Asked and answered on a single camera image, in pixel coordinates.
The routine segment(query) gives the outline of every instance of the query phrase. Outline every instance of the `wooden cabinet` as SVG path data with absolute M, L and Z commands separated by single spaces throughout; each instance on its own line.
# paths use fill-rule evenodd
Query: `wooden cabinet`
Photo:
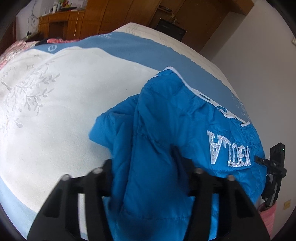
M 155 28 L 162 18 L 185 29 L 182 42 L 199 52 L 229 11 L 247 15 L 253 5 L 252 0 L 88 0 L 85 11 L 42 16 L 39 31 L 44 38 L 84 39 L 130 22 Z
M 48 23 L 42 23 L 39 25 L 39 32 L 41 32 L 44 39 L 48 38 Z
M 71 12 L 69 16 L 67 40 L 80 39 L 84 12 Z

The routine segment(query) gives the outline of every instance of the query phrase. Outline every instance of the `cable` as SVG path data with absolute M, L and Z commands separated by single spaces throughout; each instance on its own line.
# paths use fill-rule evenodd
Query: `cable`
M 78 14 L 77 14 L 77 20 L 76 20 L 76 24 L 75 24 L 75 32 L 74 32 L 74 37 L 75 37 L 75 34 L 76 34 L 76 28 L 77 28 L 77 22 L 78 22 L 78 16 L 79 16 L 79 12 L 80 12 L 80 10 L 78 11 Z
M 35 0 L 32 11 L 31 11 L 31 15 L 28 17 L 28 31 L 30 31 L 29 30 L 29 22 L 30 22 L 30 25 L 31 25 L 31 27 L 33 29 L 35 27 L 35 25 L 36 25 L 36 21 L 38 20 L 38 17 L 33 13 L 37 1 L 38 0 Z

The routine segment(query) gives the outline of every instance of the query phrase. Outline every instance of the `black mount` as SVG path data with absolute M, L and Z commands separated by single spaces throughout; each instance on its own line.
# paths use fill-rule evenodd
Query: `black mount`
M 208 241 L 212 195 L 219 194 L 217 237 L 213 241 L 267 241 L 267 229 L 255 206 L 235 177 L 214 177 L 196 168 L 191 159 L 173 147 L 171 155 L 182 163 L 189 181 L 188 196 L 194 196 L 192 214 L 183 241 Z
M 219 194 L 219 219 L 216 241 L 269 241 L 266 227 L 254 205 L 234 176 L 219 178 L 196 168 L 171 148 L 176 163 L 187 178 L 185 190 L 195 201 L 183 241 L 208 241 L 212 195 Z M 112 161 L 87 176 L 62 176 L 37 214 L 28 241 L 83 241 L 78 221 L 78 194 L 85 194 L 86 227 L 89 241 L 113 241 L 102 196 L 111 196 Z
M 255 156 L 255 162 L 267 167 L 266 184 L 262 193 L 262 199 L 265 201 L 265 207 L 273 206 L 278 198 L 281 187 L 281 180 L 287 174 L 284 168 L 285 145 L 278 143 L 270 148 L 270 160 Z
M 78 194 L 85 194 L 85 215 L 89 241 L 113 241 L 103 196 L 111 196 L 112 161 L 88 175 L 62 176 L 37 214 L 28 241 L 83 241 L 78 221 Z

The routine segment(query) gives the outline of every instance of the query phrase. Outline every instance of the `wall socket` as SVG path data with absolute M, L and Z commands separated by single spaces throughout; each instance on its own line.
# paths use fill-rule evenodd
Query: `wall socket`
M 290 206 L 291 206 L 291 200 L 286 201 L 286 202 L 284 203 L 284 210 L 286 210 L 286 209 L 289 208 Z

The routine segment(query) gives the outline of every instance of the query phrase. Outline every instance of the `bottle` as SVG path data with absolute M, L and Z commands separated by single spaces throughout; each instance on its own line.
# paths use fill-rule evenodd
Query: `bottle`
M 54 2 L 54 6 L 52 8 L 52 13 L 55 13 L 57 10 L 57 2 Z
M 60 10 L 61 8 L 61 2 L 59 1 L 58 5 L 57 5 L 57 12 Z

